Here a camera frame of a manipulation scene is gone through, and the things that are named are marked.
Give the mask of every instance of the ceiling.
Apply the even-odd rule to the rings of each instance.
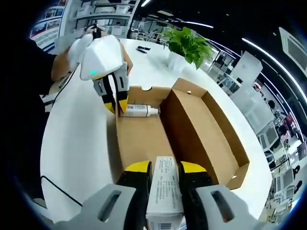
[[[262,73],[276,86],[290,104],[301,128],[304,130],[304,135],[307,136],[307,119],[303,112],[305,110],[307,113],[307,103],[302,94],[276,63],[242,41],[242,38],[246,38],[274,56],[292,74],[306,95],[307,77],[283,52],[279,32],[279,27],[282,27],[305,45],[305,50],[307,50],[307,28],[304,27],[307,24],[303,24],[304,20],[306,23],[306,9],[307,2],[305,5],[297,5],[294,1],[234,4],[223,0],[203,1],[202,3],[198,0],[151,0],[145,7],[137,9],[136,16],[147,17],[149,14],[153,14],[164,20],[180,18],[184,21],[211,25],[213,28],[172,22],[179,27],[187,26],[239,55],[246,50],[259,60],[264,60],[270,66],[262,62]],[[173,16],[158,13],[160,10],[171,13]]]

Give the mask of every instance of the cardboard box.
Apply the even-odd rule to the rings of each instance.
[[[249,160],[232,125],[217,102],[203,88],[178,79],[172,88],[144,91],[132,86],[129,104],[160,106],[151,117],[120,117],[116,112],[118,144],[123,168],[157,156],[174,156],[204,167],[216,184],[239,188]]]
[[[183,217],[176,164],[173,157],[157,157],[146,218],[149,230],[178,230]]]

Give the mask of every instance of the white table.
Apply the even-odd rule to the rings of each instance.
[[[130,85],[172,87],[178,77],[208,90],[227,115],[250,160],[245,180],[233,190],[258,218],[265,205],[272,176],[262,148],[250,125],[226,93],[201,69],[192,66],[183,74],[169,70],[169,50],[154,43],[122,39],[133,61]],[[144,55],[137,46],[152,48]],[[81,81],[80,67],[59,95],[50,113],[41,150],[41,175],[47,176],[79,202],[120,174],[114,116],[105,109],[91,81]],[[46,205],[54,222],[69,220],[80,207],[48,181],[42,181]]]

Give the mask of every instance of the potted plant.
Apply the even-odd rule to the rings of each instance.
[[[210,58],[211,47],[204,38],[192,34],[189,28],[183,27],[182,31],[170,28],[164,32],[168,38],[167,44],[171,53],[168,56],[167,66],[173,70],[182,71],[189,63],[195,63],[198,69],[205,58]]]

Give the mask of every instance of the white bottle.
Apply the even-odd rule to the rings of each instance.
[[[159,110],[145,104],[128,104],[125,113],[121,112],[120,116],[146,117],[158,115]]]

